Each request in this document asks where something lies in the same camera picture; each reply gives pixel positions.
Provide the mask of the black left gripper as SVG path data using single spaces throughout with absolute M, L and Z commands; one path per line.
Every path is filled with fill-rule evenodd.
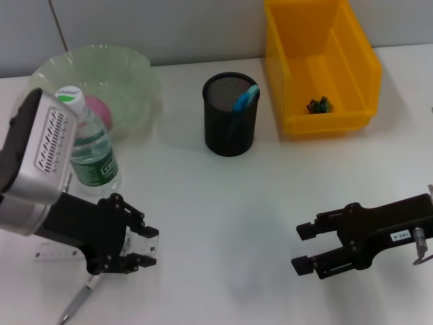
M 138 253 L 120 256 L 126 227 L 141 237 L 159 236 L 145 224 L 145 215 L 113 193 L 96 204 L 63 193 L 49 208 L 37 235 L 72 246 L 85 256 L 89 274 L 126 274 L 156 264 L 156 259 Z

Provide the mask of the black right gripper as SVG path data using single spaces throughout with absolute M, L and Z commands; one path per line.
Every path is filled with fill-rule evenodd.
M 321 280 L 352 269 L 367 269 L 378 253 L 415 242 L 415 228 L 421 228 L 426 238 L 432 237 L 432 201 L 428 194 L 372 209 L 352 203 L 344 209 L 318 213 L 313 223 L 296 227 L 300 239 L 338 231 L 343 247 L 297 257 L 292 265 L 299 276 L 316 272 Z

